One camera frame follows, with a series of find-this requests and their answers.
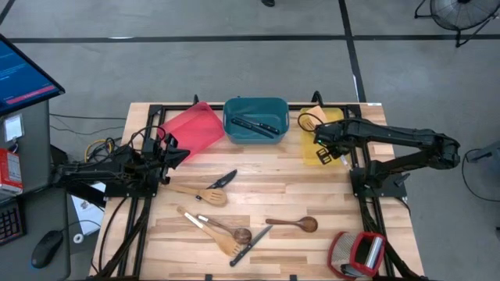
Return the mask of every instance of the wooden spatula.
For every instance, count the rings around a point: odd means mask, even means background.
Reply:
[[[166,188],[187,194],[199,195],[203,200],[212,205],[225,205],[227,202],[227,195],[221,189],[198,190],[195,188],[180,187],[171,184],[167,185]]]
[[[217,243],[217,246],[219,246],[219,249],[224,253],[227,254],[230,257],[233,257],[237,255],[240,252],[240,245],[236,243],[236,241],[233,239],[233,237],[230,237],[228,235],[220,234],[216,232],[215,230],[209,228],[208,226],[204,225],[200,221],[198,221],[194,216],[192,216],[188,210],[186,210],[184,207],[177,207],[177,211],[185,216],[187,219],[189,219],[191,222],[193,222],[197,227],[201,228],[205,233],[209,234]]]

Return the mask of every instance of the blue bowl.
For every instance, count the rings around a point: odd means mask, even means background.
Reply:
[[[290,126],[288,103],[282,98],[232,98],[224,104],[223,114],[224,131],[234,144],[277,144],[283,139]],[[280,134],[276,135],[264,130],[274,138],[263,136],[242,126],[234,125],[231,122],[234,117],[273,126],[280,131]]]

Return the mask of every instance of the computer monitor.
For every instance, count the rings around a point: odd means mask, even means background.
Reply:
[[[0,34],[0,116],[64,93],[61,85]]]

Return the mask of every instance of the computer mouse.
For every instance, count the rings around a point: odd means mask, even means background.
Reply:
[[[47,232],[38,242],[37,246],[31,254],[31,265],[36,269],[42,269],[47,266],[57,249],[63,242],[63,234],[59,230],[51,230]]]

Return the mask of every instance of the yellow container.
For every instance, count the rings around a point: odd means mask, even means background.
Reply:
[[[302,108],[300,113],[307,112],[311,108]],[[337,121],[344,118],[344,113],[339,108],[322,108],[323,112],[327,116],[328,122]],[[304,160],[304,164],[306,165],[323,165],[321,161],[318,159],[318,155],[316,152],[323,148],[319,144],[314,144],[314,133],[302,131],[301,135],[301,146],[302,146],[302,159]],[[338,159],[333,159],[333,161],[329,162],[327,165],[342,165],[342,161]]]

